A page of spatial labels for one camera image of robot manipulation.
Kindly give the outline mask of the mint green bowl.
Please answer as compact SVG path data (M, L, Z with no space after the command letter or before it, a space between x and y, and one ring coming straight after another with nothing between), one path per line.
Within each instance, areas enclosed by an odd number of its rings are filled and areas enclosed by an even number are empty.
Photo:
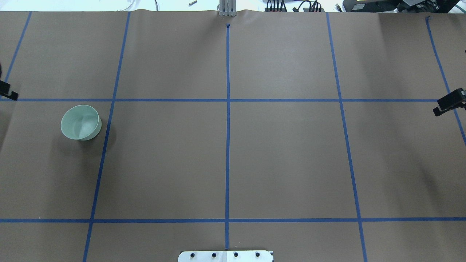
M102 128L98 111L92 106L78 105L69 109L61 119L60 130L68 139L87 141Z

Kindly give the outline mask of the black equipment box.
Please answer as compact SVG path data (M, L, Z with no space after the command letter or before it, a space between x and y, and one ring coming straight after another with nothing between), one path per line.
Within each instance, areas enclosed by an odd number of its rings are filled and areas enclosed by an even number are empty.
M347 13L449 13L459 0L343 0Z

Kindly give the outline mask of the metal stand post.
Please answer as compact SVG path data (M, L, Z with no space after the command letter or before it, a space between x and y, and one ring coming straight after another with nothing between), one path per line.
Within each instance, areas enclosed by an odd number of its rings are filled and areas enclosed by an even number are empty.
M237 15L236 0L220 0L218 13L220 17L235 17Z

